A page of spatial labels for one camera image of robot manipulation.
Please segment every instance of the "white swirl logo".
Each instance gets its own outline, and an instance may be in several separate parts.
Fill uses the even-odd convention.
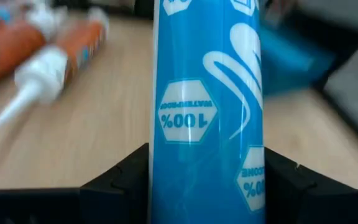
[[[244,82],[256,98],[260,109],[263,109],[263,104],[262,77],[258,63],[258,59],[260,60],[260,40],[258,34],[248,24],[238,23],[230,30],[230,41],[238,56],[250,68],[255,78],[238,61],[223,52],[208,52],[203,58],[203,65],[212,76],[226,85],[238,97],[246,110],[246,118],[240,128],[229,138],[232,139],[247,126],[250,119],[250,108],[240,89],[224,72],[222,72],[221,69],[216,66],[216,63],[220,63],[232,70]]]

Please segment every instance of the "white hexagon label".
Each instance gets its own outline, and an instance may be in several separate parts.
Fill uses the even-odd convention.
[[[200,142],[218,112],[201,80],[171,82],[158,108],[165,139]]]
[[[255,7],[259,9],[259,0],[230,0],[234,8],[247,16],[252,16]]]
[[[192,0],[164,0],[162,6],[167,12],[168,16],[175,14],[177,12],[186,10]]]
[[[237,176],[241,194],[254,212],[265,207],[265,148],[250,147]]]

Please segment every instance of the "caulk tube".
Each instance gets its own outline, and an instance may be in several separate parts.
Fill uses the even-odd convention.
[[[149,221],[265,222],[258,0],[155,3]]]
[[[48,4],[46,0],[18,0],[0,2],[0,27],[10,24],[14,19],[38,4]]]
[[[0,80],[43,47],[57,32],[67,10],[39,6],[23,21],[0,30]]]
[[[108,29],[105,13],[92,8],[87,21],[79,22],[20,66],[15,72],[19,92],[0,114],[0,126],[36,101],[53,102],[99,49]]]

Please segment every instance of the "light wood surface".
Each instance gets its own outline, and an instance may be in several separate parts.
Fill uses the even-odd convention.
[[[110,39],[52,106],[0,129],[0,188],[80,186],[149,141],[152,22],[111,18]],[[0,110],[16,93],[0,83]],[[265,145],[358,188],[358,139],[311,90],[265,102]]]

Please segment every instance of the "blue canister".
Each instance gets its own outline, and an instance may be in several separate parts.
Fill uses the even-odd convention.
[[[156,0],[150,222],[265,221],[258,0]]]

